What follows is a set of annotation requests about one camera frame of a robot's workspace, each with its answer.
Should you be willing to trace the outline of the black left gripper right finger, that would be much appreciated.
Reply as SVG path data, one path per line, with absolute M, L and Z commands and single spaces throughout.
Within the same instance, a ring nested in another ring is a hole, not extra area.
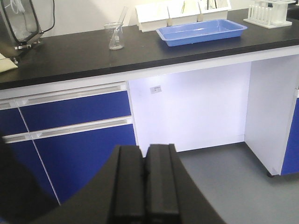
M 225 223 L 188 174 L 173 144 L 150 145 L 145 170 L 147 223 Z

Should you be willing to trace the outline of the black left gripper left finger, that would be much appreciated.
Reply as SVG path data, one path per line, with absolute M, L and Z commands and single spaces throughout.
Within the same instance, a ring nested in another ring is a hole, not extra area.
M 35 224 L 143 224 L 143 158 L 138 146 L 117 145 L 90 182 Z

